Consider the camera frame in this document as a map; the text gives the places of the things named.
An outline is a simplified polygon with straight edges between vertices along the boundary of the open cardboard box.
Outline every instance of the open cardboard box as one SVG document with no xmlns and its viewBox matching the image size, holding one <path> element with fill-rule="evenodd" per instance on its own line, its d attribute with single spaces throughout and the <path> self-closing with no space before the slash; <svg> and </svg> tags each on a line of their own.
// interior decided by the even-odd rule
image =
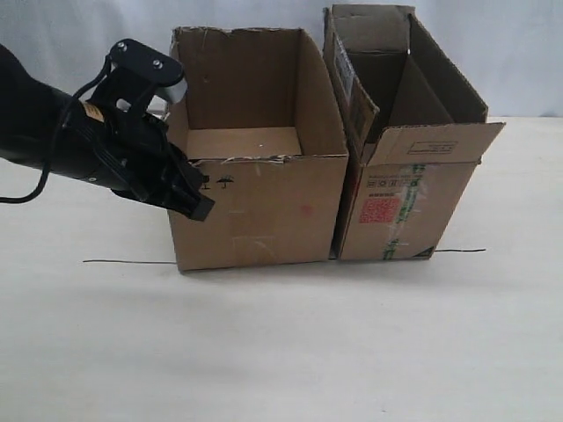
<svg viewBox="0 0 563 422">
<path fill-rule="evenodd" d="M 180 270 L 328 259 L 347 166 L 330 78 L 302 30 L 177 28 L 169 139 L 210 177 L 205 222 L 169 213 Z"/>
<path fill-rule="evenodd" d="M 413 7 L 335 4 L 324 54 L 351 149 L 339 258 L 430 258 L 504 124 Z"/>
</svg>

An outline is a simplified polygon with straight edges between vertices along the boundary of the torn cardboard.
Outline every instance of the torn cardboard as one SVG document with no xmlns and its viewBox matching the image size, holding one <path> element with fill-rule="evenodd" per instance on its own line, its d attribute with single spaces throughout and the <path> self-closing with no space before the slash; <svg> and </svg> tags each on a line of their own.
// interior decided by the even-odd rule
<svg viewBox="0 0 563 422">
<path fill-rule="evenodd" d="M 171 212 L 181 271 L 326 260 L 347 166 L 321 53 L 302 30 L 178 28 L 169 139 L 209 176 L 204 223 Z"/>
<path fill-rule="evenodd" d="M 430 258 L 504 125 L 411 6 L 325 9 L 324 57 L 351 150 L 339 258 Z"/>
</svg>

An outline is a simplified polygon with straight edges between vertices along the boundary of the white table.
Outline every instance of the white table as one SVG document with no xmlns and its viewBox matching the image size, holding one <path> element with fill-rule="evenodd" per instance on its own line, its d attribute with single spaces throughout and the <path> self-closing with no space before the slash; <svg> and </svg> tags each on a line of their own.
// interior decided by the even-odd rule
<svg viewBox="0 0 563 422">
<path fill-rule="evenodd" d="M 563 420 L 563 120 L 507 119 L 428 262 L 199 272 L 166 213 L 0 206 L 0 420 Z M 37 171 L 0 164 L 0 194 Z"/>
</svg>

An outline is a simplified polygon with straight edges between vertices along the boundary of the yellow warning label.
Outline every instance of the yellow warning label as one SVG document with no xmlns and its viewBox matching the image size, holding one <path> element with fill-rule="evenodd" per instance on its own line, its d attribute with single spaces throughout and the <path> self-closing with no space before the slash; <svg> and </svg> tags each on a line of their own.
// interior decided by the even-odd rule
<svg viewBox="0 0 563 422">
<path fill-rule="evenodd" d="M 97 108 L 95 105 L 92 105 L 90 103 L 82 103 L 82 105 L 88 117 L 90 117 L 91 119 L 95 119 L 97 121 L 101 121 L 102 123 L 104 122 L 104 114 L 102 114 L 99 108 Z"/>
</svg>

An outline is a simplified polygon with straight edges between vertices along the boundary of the white wall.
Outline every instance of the white wall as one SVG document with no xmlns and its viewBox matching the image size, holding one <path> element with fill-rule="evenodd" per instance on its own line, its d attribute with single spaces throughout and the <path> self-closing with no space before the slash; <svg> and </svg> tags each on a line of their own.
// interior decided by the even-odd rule
<svg viewBox="0 0 563 422">
<path fill-rule="evenodd" d="M 33 76 L 73 91 L 98 71 L 118 39 L 136 38 L 168 51 L 177 25 L 300 26 L 321 45 L 322 8 L 329 3 L 334 2 L 0 0 L 0 42 Z M 377 3 L 415 5 L 420 20 L 475 85 L 491 114 L 563 116 L 563 0 Z"/>
</svg>

